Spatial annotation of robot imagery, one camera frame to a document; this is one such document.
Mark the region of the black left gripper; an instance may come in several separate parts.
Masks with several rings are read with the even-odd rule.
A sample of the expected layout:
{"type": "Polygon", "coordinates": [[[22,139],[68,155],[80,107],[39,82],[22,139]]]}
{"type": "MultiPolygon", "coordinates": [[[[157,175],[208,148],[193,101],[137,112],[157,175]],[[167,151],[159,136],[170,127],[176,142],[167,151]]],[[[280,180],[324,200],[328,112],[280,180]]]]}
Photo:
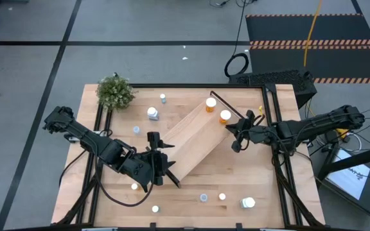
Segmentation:
{"type": "Polygon", "coordinates": [[[148,192],[149,183],[163,184],[162,177],[167,169],[175,164],[175,161],[168,162],[167,154],[161,152],[161,149],[173,148],[174,145],[165,144],[159,132],[148,132],[147,141],[149,142],[148,149],[145,152],[136,153],[132,159],[136,163],[132,178],[145,193],[148,192]]]}

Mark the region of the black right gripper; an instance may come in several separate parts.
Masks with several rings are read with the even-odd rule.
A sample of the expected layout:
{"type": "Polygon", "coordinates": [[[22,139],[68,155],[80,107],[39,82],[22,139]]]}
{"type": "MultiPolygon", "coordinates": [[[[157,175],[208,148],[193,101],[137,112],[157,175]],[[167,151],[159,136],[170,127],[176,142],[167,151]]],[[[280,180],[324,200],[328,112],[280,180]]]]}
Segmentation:
{"type": "Polygon", "coordinates": [[[264,115],[255,116],[252,110],[248,110],[246,117],[239,119],[237,123],[225,126],[236,138],[231,145],[233,151],[239,153],[241,150],[246,150],[250,141],[255,144],[270,144],[272,140],[270,127],[254,124],[257,119],[260,119],[260,123],[264,118],[264,115]]]}

